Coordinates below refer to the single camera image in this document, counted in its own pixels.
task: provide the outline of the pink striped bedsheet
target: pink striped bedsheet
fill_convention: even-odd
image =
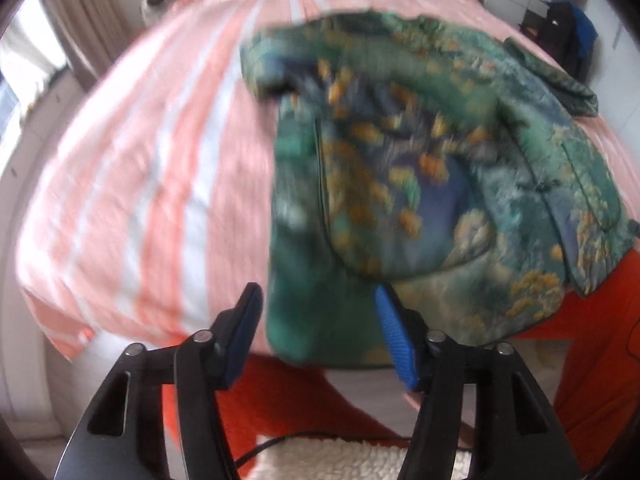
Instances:
[[[98,330],[173,344],[246,282],[266,288],[276,121],[242,82],[239,45],[268,25],[367,8],[517,34],[476,0],[181,0],[86,99],[24,222],[18,278],[60,351],[73,357]],[[580,124],[640,218],[628,150],[602,118]],[[263,322],[253,349],[270,351]]]

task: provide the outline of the green floral jacket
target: green floral jacket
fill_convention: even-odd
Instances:
[[[241,50],[280,99],[267,333],[291,362],[388,364],[374,290],[482,345],[593,292],[632,247],[572,115],[586,86],[516,41],[421,16],[335,14]]]

